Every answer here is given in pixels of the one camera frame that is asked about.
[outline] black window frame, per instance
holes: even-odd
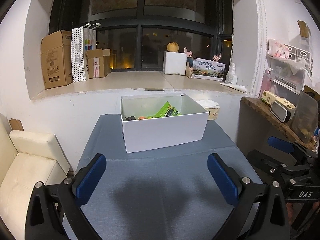
[[[142,68],[141,47],[143,28],[179,30],[207,36],[210,38],[210,58],[214,55],[219,55],[222,52],[222,41],[225,37],[232,38],[232,33],[224,33],[224,0],[205,0],[205,23],[169,16],[144,15],[145,0],[137,1],[135,16],[113,17],[80,22],[80,5],[82,4],[88,4],[88,0],[54,0],[50,16],[49,34],[58,30],[71,31],[72,28],[78,28],[88,22],[91,24],[99,22],[101,26],[96,28],[97,31],[136,28],[134,68],[112,69],[112,72],[163,70],[161,67],[158,69],[153,68],[152,70]]]

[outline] green snack package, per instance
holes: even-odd
[[[152,116],[148,116],[147,119],[150,118],[160,118],[160,117],[167,117],[167,116],[176,116],[181,115],[177,109],[175,109],[169,102],[166,102],[164,106],[159,110],[158,113]]]

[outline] blue table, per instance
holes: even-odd
[[[107,168],[82,210],[102,239],[211,240],[233,207],[207,169],[217,152],[239,176],[261,183],[247,159],[215,121],[208,121],[201,141],[126,153],[120,115],[102,115],[88,140],[77,170],[96,153]],[[255,216],[251,210],[247,231]],[[77,239],[65,218],[70,239]]]

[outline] white bottle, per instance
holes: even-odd
[[[226,76],[227,84],[237,84],[238,76],[236,75],[236,64],[232,63]]]

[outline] white sofa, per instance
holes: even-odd
[[[24,240],[26,215],[36,182],[59,184],[69,164],[54,134],[12,131],[0,121],[0,217],[17,240]]]

